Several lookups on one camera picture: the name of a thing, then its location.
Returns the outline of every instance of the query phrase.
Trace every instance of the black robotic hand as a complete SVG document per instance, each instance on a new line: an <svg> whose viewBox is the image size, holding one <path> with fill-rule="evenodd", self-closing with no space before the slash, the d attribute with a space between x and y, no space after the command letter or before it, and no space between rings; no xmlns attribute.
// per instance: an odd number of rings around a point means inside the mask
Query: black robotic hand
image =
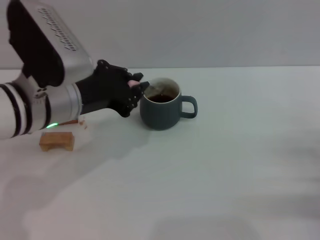
<svg viewBox="0 0 320 240"><path fill-rule="evenodd" d="M149 86L143 82L130 87L129 82L139 82L142 78L142 73L131 74L126 68L99 60L93 74L76 83L82 99L81 114L109 108L124 118L129 117Z"/></svg>

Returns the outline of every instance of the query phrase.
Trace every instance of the coffee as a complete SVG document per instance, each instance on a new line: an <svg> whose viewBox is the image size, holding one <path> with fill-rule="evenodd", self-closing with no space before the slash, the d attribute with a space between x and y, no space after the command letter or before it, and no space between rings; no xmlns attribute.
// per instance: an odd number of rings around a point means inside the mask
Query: coffee
<svg viewBox="0 0 320 240"><path fill-rule="evenodd" d="M148 97L148 99L155 103L167 103L172 101L174 98L168 95L160 94L160 95Z"/></svg>

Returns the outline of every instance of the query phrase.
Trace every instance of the white table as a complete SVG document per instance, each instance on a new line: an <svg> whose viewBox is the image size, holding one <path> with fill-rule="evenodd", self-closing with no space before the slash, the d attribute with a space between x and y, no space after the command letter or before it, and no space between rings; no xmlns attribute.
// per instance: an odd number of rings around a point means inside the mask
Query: white table
<svg viewBox="0 0 320 240"><path fill-rule="evenodd" d="M198 117L151 131L101 110L50 129L73 152L3 140L1 240L320 238L320 67L132 71L176 80Z"/></svg>

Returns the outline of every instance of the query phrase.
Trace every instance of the wooden stand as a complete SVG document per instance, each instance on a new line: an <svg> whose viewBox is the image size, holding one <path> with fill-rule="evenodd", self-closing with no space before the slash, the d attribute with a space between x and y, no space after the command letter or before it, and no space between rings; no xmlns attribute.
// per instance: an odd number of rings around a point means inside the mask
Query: wooden stand
<svg viewBox="0 0 320 240"><path fill-rule="evenodd" d="M42 151L47 152L52 148L74 149L75 137L72 132L45 132L40 138L39 145Z"/></svg>

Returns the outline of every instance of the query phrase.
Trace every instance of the mug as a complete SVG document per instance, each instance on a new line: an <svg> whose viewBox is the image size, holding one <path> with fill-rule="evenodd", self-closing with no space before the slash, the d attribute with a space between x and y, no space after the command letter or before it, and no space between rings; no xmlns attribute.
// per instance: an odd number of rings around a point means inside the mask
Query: mug
<svg viewBox="0 0 320 240"><path fill-rule="evenodd" d="M193 104L194 112L183 112L182 102ZM193 119L198 114L197 101L193 96L184 96L179 85L169 78L150 81L140 100L140 116L151 129L166 130L176 125L180 118Z"/></svg>

